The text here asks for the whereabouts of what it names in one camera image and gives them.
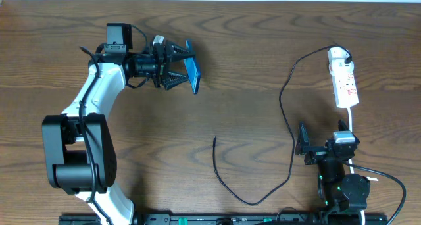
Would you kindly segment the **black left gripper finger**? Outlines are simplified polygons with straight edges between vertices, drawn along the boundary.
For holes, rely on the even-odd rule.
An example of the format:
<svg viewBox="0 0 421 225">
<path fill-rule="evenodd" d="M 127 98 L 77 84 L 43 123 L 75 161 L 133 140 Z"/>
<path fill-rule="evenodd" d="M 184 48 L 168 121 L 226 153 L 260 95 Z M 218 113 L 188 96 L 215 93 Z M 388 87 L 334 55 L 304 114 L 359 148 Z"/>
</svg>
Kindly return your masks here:
<svg viewBox="0 0 421 225">
<path fill-rule="evenodd" d="M 177 72 L 169 72 L 168 76 L 164 78 L 163 84 L 164 84 L 165 90 L 170 90 L 188 80 L 189 80 L 189 77 L 186 74 L 180 74 Z"/>
<path fill-rule="evenodd" d="M 173 63 L 195 57 L 195 51 L 192 51 L 187 47 L 181 47 L 172 41 L 166 41 L 164 55 L 167 62 Z"/>
</svg>

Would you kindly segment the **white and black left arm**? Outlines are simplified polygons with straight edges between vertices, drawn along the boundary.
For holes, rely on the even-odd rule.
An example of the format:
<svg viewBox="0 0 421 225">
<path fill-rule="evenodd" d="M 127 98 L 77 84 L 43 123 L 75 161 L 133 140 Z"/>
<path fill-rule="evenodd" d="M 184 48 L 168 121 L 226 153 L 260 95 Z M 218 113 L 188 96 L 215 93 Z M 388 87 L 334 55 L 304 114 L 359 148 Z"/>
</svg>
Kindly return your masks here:
<svg viewBox="0 0 421 225">
<path fill-rule="evenodd" d="M 59 224 L 144 224 L 136 204 L 116 182 L 117 158 L 107 124 L 112 106 L 130 78 L 171 89 L 190 82 L 198 92 L 201 73 L 192 42 L 179 46 L 156 36 L 134 53 L 122 43 L 103 43 L 90 56 L 89 74 L 75 100 L 47 115 L 41 131 L 47 179 L 53 188 L 85 201 L 93 214 L 64 214 Z"/>
</svg>

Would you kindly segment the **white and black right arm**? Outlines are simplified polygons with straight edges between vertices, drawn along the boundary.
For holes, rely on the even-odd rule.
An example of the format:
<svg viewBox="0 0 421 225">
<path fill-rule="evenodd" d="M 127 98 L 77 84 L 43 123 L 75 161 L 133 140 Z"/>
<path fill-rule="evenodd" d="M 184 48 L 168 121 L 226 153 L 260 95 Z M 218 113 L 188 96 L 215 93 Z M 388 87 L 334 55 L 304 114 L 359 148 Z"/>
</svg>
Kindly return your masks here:
<svg viewBox="0 0 421 225">
<path fill-rule="evenodd" d="M 304 155 L 306 165 L 318 167 L 318 192 L 326 207 L 316 217 L 320 224 L 360 224 L 367 208 L 370 181 L 359 174 L 347 174 L 345 163 L 355 156 L 360 141 L 343 120 L 323 146 L 312 146 L 307 129 L 299 124 L 295 153 Z"/>
</svg>

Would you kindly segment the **blue Samsung Galaxy smartphone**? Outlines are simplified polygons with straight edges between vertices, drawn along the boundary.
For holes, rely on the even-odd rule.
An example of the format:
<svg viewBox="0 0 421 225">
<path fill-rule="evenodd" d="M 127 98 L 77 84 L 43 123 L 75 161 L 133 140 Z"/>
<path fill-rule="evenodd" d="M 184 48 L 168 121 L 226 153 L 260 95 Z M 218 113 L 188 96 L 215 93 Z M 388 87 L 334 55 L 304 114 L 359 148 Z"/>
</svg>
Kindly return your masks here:
<svg viewBox="0 0 421 225">
<path fill-rule="evenodd" d="M 193 50 L 193 45 L 190 40 L 186 40 L 186 48 L 193 53 L 192 57 L 184 59 L 184 65 L 191 84 L 192 92 L 196 95 L 199 91 L 201 69 L 197 63 L 196 54 Z"/>
</svg>

